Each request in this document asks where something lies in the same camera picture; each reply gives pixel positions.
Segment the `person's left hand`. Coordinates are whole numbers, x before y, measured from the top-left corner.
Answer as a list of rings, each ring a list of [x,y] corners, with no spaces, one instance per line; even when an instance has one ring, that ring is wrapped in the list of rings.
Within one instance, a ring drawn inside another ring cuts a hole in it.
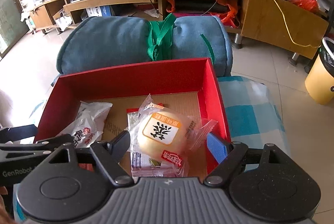
[[[5,208],[5,203],[2,196],[7,194],[7,189],[5,187],[0,187],[0,224],[16,224]]]

